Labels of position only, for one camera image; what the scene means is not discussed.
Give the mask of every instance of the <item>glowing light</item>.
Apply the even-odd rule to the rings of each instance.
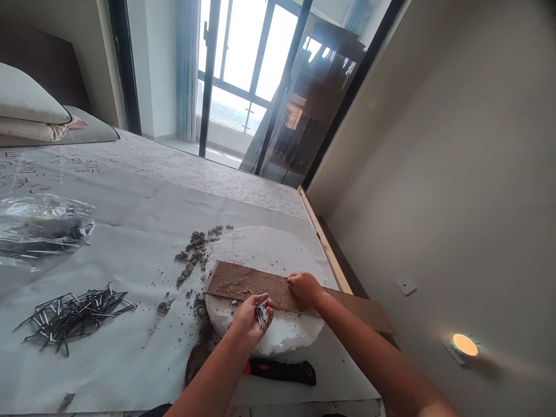
[[[458,351],[468,356],[477,356],[479,354],[477,345],[467,336],[455,334],[452,337],[452,343]]]

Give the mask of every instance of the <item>clear plastic bag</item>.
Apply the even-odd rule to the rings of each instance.
[[[52,194],[0,200],[0,265],[73,252],[91,234],[96,207]]]

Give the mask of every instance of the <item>white pillow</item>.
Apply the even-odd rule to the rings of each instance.
[[[59,125],[71,115],[25,72],[0,63],[0,117]]]

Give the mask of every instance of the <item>pile of nails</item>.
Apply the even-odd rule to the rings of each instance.
[[[106,290],[89,290],[78,297],[69,292],[39,304],[35,313],[17,326],[19,328],[29,322],[35,329],[35,333],[23,341],[40,341],[43,343],[41,350],[51,343],[56,346],[56,353],[63,345],[65,355],[70,356],[69,341],[89,336],[104,320],[137,307],[124,298],[127,292],[112,290],[110,282],[107,287]],[[114,311],[122,301],[127,306]]]
[[[259,328],[263,330],[264,325],[266,324],[266,308],[263,303],[255,306],[255,317],[259,322]]]

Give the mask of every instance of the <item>headboard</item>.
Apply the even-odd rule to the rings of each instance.
[[[91,113],[70,42],[4,18],[0,18],[0,39],[0,62],[26,72],[60,104]]]

